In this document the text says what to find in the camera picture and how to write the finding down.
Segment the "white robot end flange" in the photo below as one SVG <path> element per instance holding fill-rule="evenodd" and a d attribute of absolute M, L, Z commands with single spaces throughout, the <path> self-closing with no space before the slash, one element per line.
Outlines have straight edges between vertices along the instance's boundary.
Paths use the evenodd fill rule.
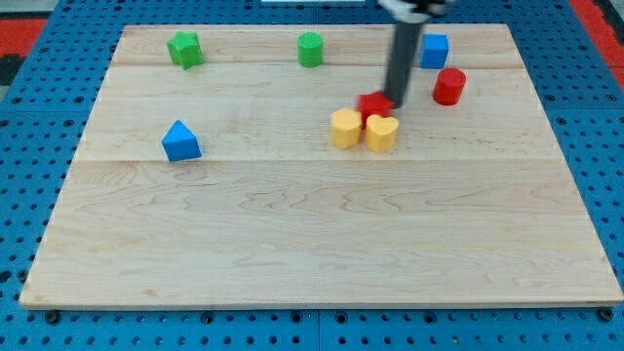
<path fill-rule="evenodd" d="M 378 0 L 398 22 L 426 22 L 443 16 L 456 0 Z"/>

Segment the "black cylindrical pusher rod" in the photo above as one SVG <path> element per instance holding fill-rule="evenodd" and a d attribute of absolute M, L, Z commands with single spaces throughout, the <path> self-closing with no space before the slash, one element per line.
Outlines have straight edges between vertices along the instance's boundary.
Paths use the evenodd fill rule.
<path fill-rule="evenodd" d="M 423 23 L 400 21 L 394 26 L 382 89 L 394 108 L 404 104 L 422 28 Z"/>

